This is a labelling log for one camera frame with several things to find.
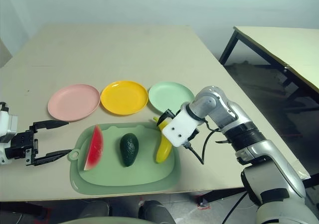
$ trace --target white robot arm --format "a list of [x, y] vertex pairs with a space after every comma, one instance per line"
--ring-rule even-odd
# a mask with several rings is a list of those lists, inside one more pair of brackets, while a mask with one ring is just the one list
[[182, 104], [162, 133], [174, 146], [188, 146], [206, 116], [231, 143], [238, 162], [251, 164], [244, 168], [241, 179], [250, 199], [259, 206], [257, 224], [319, 224], [305, 205], [305, 188], [295, 170], [220, 88], [206, 87], [193, 102]]

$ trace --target white wall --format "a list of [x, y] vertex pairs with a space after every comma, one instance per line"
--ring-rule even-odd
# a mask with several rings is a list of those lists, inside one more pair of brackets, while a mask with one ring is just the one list
[[[319, 28], [319, 0], [11, 0], [28, 36], [48, 22], [188, 24], [219, 58], [234, 25]], [[2, 29], [1, 36], [12, 27]], [[23, 39], [3, 39], [14, 54]], [[235, 48], [230, 62], [259, 62]]]

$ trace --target table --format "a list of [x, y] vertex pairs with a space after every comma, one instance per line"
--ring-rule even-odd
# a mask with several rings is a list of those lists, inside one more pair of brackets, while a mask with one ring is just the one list
[[[34, 121], [51, 119], [47, 102], [60, 88], [85, 83], [101, 91], [116, 80], [133, 80], [147, 89], [159, 81], [175, 81], [189, 87], [194, 94], [205, 86], [221, 87], [229, 99], [242, 106], [264, 135], [273, 140], [301, 178], [309, 177], [299, 160], [189, 26], [47, 25], [0, 69], [0, 100], [8, 103], [10, 113], [18, 115], [18, 131], [21, 132]], [[115, 116], [99, 107], [83, 120], [52, 130], [40, 130], [36, 134], [39, 140], [37, 157], [73, 148], [81, 132], [96, 123], [144, 122], [154, 115], [159, 114], [150, 105], [129, 116]], [[192, 140], [197, 151], [201, 151], [209, 134], [204, 125], [199, 130], [200, 134]], [[222, 134], [212, 137], [206, 148], [204, 166], [191, 152], [179, 148], [180, 181], [160, 193], [242, 187], [240, 172], [243, 166], [236, 161], [231, 145], [214, 142], [224, 139]], [[0, 200], [106, 196], [74, 191], [70, 185], [69, 167], [66, 157], [36, 167], [26, 167], [24, 160], [14, 160], [0, 168]]]
[[319, 29], [235, 26], [219, 62], [224, 65], [240, 40], [272, 67], [282, 72], [287, 80], [300, 89], [290, 99], [305, 91], [319, 103]]

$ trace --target yellow banana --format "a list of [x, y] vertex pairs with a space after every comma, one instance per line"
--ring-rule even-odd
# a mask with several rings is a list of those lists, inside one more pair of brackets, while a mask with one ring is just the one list
[[[153, 117], [153, 119], [156, 122], [159, 120], [159, 118], [157, 118], [157, 117]], [[168, 122], [166, 120], [164, 120], [162, 123], [159, 124], [159, 129], [162, 131], [166, 125], [168, 125]], [[158, 152], [156, 153], [156, 162], [157, 163], [162, 163], [167, 159], [167, 157], [171, 151], [171, 147], [172, 147], [172, 144], [162, 134], [159, 149], [158, 149]]]

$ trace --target watermelon slice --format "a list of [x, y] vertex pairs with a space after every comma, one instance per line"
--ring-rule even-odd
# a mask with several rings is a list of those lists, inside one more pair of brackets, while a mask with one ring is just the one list
[[84, 170], [94, 168], [100, 161], [103, 154], [103, 134], [101, 128], [96, 125], [93, 130], [91, 143], [86, 156]]

